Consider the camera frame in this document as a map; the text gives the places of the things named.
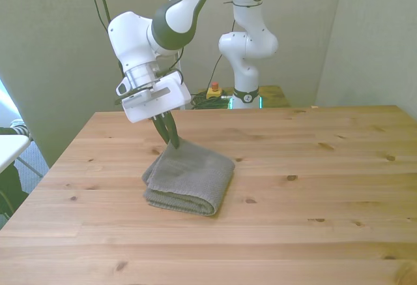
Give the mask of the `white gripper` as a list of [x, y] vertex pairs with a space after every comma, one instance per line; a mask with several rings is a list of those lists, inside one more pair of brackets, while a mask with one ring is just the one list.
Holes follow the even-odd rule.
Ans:
[[163, 141], [180, 146], [179, 135], [171, 110], [191, 101], [191, 94], [183, 82], [182, 73], [175, 70], [159, 79], [149, 89], [142, 88], [122, 99], [123, 110], [131, 123], [151, 118]]

